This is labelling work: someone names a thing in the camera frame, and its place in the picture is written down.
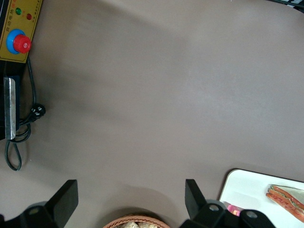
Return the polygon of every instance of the pink object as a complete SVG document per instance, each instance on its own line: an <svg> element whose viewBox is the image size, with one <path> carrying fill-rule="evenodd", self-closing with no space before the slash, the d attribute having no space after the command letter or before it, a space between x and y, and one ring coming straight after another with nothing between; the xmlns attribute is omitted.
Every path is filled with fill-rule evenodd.
<svg viewBox="0 0 304 228"><path fill-rule="evenodd" d="M229 204L229 205L227 206L227 210L228 210L229 212L231 212L232 214L234 214L234 215L236 215L236 216L239 216L239 214L241 213L241 211L242 211L243 209L242 209L242 208L239 208L239 207L237 207L237 206L234 206L234 205Z"/></svg>

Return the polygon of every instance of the emergency stop button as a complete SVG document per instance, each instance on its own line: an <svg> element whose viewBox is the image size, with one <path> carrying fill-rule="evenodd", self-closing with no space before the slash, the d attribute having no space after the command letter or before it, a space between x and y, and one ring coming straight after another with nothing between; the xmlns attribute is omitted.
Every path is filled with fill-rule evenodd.
<svg viewBox="0 0 304 228"><path fill-rule="evenodd" d="M20 29L12 30L6 39L6 47L13 54L25 54L32 46L30 38Z"/></svg>
<svg viewBox="0 0 304 228"><path fill-rule="evenodd" d="M13 47L15 51L25 54L29 52L30 47L32 46L32 42L27 36L22 34L17 35L13 42Z"/></svg>

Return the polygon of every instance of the blue button base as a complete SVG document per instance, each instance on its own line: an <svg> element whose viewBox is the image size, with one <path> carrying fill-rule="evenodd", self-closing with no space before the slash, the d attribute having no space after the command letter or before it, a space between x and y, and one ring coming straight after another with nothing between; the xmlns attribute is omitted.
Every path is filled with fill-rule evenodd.
<svg viewBox="0 0 304 228"><path fill-rule="evenodd" d="M10 53L19 54L19 52L14 49L13 44L16 36L20 34L25 36L25 33L20 29L14 29L8 34L8 37L6 39L6 47L8 48Z"/></svg>

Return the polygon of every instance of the food item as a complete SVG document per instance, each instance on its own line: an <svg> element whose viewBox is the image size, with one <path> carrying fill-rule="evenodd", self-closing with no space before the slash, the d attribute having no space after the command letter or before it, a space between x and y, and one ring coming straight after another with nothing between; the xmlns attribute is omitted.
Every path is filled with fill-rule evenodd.
<svg viewBox="0 0 304 228"><path fill-rule="evenodd" d="M229 205L227 206L227 210L228 210L229 212L231 212L232 214L234 214L234 215L236 215L236 216L239 216L240 213L241 213L241 211L242 211L243 209L242 209L242 208L239 208L239 207L237 207L237 206L234 206L234 205L232 205L232 204L229 204Z"/></svg>
<svg viewBox="0 0 304 228"><path fill-rule="evenodd" d="M271 185L266 196L304 222L304 190Z"/></svg>
<svg viewBox="0 0 304 228"><path fill-rule="evenodd" d="M127 222L121 228L139 228L135 222Z"/></svg>
<svg viewBox="0 0 304 228"><path fill-rule="evenodd" d="M115 228L157 228L156 225L145 223L145 222L127 222L122 225L119 225Z"/></svg>
<svg viewBox="0 0 304 228"><path fill-rule="evenodd" d="M157 228L156 225L145 223L145 222L140 222L138 223L139 228Z"/></svg>

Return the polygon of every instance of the green indicator light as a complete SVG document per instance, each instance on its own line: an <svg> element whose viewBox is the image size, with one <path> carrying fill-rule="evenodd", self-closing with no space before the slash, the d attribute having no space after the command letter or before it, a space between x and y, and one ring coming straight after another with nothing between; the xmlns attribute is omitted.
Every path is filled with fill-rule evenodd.
<svg viewBox="0 0 304 228"><path fill-rule="evenodd" d="M18 15L20 15L20 14L22 13L22 10L21 10L20 8L16 8L16 13L17 13Z"/></svg>

